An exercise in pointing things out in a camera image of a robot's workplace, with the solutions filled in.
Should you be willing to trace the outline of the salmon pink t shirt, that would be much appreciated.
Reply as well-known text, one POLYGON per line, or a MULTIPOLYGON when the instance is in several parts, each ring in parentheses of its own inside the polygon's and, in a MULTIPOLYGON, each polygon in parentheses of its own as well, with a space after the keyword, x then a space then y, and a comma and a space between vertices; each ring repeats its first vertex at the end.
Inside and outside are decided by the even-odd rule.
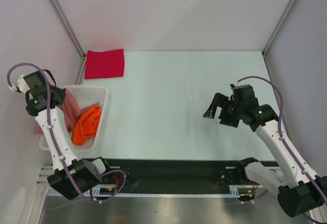
POLYGON ((99 102, 91 104, 90 106, 80 108, 76 98, 69 90, 65 91, 65 98, 62 103, 62 111, 64 114, 65 126, 68 132, 73 131, 78 120, 86 113, 90 108, 99 106, 99 102))

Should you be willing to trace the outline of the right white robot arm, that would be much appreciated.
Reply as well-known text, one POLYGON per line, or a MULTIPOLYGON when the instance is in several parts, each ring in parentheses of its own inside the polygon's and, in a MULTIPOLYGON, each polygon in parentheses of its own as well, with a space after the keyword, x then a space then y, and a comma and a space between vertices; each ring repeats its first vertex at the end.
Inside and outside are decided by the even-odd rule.
POLYGON ((220 124, 237 127, 242 121, 265 143, 281 169, 276 173, 250 157, 237 163, 236 179, 258 183, 277 197, 290 217, 306 214, 326 204, 326 177, 320 177, 283 132, 281 119, 270 105, 259 105, 251 86, 235 88, 232 96, 216 93, 204 113, 213 119, 221 108, 220 124))

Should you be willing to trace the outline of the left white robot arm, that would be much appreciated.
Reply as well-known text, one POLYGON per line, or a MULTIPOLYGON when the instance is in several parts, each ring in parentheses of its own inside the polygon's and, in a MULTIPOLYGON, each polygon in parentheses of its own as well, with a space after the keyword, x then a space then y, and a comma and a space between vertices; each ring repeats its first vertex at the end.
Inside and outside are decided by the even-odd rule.
POLYGON ((72 133, 66 128, 64 113, 61 109, 64 93, 69 91, 77 100, 80 108, 99 104, 105 112, 108 90, 104 87, 67 85, 64 88, 51 87, 51 105, 47 107, 47 90, 42 85, 25 93, 26 111, 33 116, 43 131, 51 153, 53 174, 48 176, 49 185, 68 200, 73 200, 91 190, 98 184, 107 183, 113 171, 102 157, 92 161, 82 159, 80 153, 93 151, 100 136, 78 147, 73 145, 72 133))

